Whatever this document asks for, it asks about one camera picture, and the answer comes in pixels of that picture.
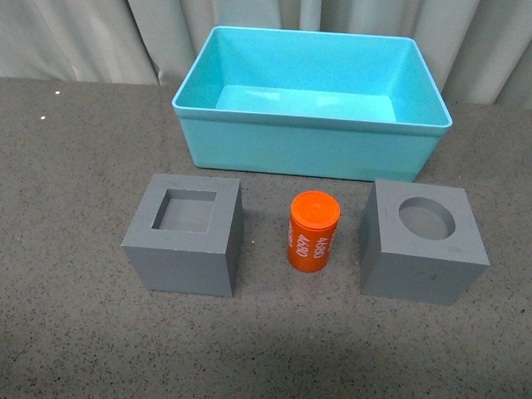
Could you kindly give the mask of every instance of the curtain fold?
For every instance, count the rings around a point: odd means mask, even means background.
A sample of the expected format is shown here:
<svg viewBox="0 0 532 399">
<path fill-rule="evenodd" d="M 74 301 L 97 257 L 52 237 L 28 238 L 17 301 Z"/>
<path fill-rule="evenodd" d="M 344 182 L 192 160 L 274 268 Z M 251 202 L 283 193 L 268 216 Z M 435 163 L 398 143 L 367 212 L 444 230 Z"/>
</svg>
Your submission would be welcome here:
<svg viewBox="0 0 532 399">
<path fill-rule="evenodd" d="M 0 76 L 178 84 L 212 27 L 412 37 L 446 101 L 532 109 L 530 0 L 0 2 Z"/>
</svg>

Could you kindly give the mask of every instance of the plastic bin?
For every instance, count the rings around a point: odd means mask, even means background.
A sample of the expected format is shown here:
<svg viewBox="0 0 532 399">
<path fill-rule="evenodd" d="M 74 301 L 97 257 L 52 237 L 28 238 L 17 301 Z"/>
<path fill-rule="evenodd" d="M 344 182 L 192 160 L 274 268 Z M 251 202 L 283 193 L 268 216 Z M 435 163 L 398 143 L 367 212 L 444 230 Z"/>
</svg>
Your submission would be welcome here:
<svg viewBox="0 0 532 399">
<path fill-rule="evenodd" d="M 413 181 L 452 124 L 404 37 L 215 27 L 172 104 L 202 168 Z"/>
</svg>

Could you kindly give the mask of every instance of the canister lid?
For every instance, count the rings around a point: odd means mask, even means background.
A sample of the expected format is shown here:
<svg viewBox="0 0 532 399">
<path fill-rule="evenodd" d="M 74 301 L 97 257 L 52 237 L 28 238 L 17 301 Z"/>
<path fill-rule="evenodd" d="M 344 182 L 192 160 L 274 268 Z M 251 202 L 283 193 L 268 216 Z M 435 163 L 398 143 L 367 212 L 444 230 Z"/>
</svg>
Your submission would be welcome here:
<svg viewBox="0 0 532 399">
<path fill-rule="evenodd" d="M 307 229 L 328 229 L 340 219 L 340 205 L 327 193 L 305 191 L 293 199 L 292 216 Z"/>
</svg>

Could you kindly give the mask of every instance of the square hole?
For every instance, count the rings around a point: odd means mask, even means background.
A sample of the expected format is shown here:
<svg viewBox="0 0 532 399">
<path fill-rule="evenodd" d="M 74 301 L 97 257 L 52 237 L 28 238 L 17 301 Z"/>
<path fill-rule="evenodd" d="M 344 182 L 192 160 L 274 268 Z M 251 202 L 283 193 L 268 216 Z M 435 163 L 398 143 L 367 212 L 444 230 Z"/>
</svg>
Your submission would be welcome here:
<svg viewBox="0 0 532 399">
<path fill-rule="evenodd" d="M 215 199 L 214 191 L 168 189 L 152 229 L 207 233 Z"/>
</svg>

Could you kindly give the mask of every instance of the square recess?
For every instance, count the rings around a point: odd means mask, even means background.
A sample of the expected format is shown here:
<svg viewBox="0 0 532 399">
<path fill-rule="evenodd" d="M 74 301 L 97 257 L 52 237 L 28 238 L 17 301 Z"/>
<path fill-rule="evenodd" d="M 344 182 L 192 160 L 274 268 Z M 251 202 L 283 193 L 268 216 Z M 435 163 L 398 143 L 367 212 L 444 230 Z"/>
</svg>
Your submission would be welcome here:
<svg viewBox="0 0 532 399">
<path fill-rule="evenodd" d="M 168 189 L 152 228 L 207 233 L 215 199 L 213 191 Z"/>
<path fill-rule="evenodd" d="M 240 180 L 155 174 L 121 245 L 148 289 L 232 296 L 243 232 Z"/>
<path fill-rule="evenodd" d="M 464 189 L 376 180 L 359 234 L 368 295 L 450 305 L 490 265 Z"/>
</svg>

